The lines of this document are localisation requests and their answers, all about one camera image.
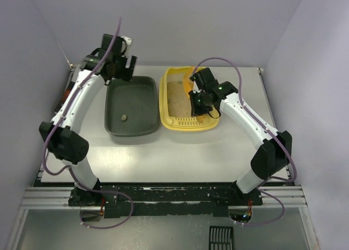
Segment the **yellow litter box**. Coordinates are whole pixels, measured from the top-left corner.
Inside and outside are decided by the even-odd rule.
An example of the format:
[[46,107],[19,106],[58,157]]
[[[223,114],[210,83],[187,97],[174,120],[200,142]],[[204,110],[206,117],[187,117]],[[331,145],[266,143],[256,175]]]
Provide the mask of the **yellow litter box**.
[[160,80],[159,86],[159,112],[161,123],[169,130],[184,131],[184,132],[200,132],[208,131],[218,125],[219,118],[216,110],[210,112],[210,114],[203,115],[204,123],[199,124],[195,118],[187,117],[172,117],[169,116],[167,105],[167,83],[172,81],[182,81],[183,76],[192,66],[168,68]]

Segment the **orange litter scoop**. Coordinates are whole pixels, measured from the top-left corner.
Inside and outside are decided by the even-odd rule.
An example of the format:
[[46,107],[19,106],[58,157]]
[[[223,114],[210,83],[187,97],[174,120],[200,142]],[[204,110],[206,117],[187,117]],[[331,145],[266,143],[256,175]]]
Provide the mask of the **orange litter scoop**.
[[[193,81],[190,80],[190,76],[192,75],[193,69],[190,69],[188,72],[185,73],[185,75],[183,76],[183,88],[184,91],[186,92],[188,99],[191,103],[191,99],[190,99],[190,92],[193,91],[194,89],[194,83]],[[204,117],[202,115],[194,115],[193,113],[193,108],[192,106],[190,106],[191,112],[190,115],[192,118],[195,118],[196,121],[201,125],[204,123]]]

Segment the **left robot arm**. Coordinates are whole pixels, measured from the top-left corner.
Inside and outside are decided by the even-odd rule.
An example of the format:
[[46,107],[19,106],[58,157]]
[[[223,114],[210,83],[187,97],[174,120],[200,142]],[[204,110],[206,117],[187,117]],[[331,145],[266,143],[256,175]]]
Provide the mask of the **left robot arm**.
[[91,54],[86,56],[76,70],[76,82],[59,112],[50,122],[39,126],[44,152],[53,154],[64,165],[52,172],[47,167],[47,159],[43,159],[45,172],[57,176],[68,170],[73,177],[70,206],[92,206],[101,201],[100,181],[87,159],[89,143],[80,136],[80,130],[99,90],[113,79],[130,81],[136,61],[135,56],[114,56],[106,60]]

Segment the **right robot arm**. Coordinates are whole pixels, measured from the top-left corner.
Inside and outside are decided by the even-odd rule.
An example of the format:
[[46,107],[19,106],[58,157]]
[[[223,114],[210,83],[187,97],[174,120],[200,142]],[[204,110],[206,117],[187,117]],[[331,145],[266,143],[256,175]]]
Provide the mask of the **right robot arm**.
[[229,116],[256,149],[247,173],[232,184],[235,197],[244,198],[290,164],[292,136],[287,131],[278,131],[256,114],[231,82],[219,83],[211,70],[204,68],[194,72],[189,83],[192,116],[210,114],[213,110]]

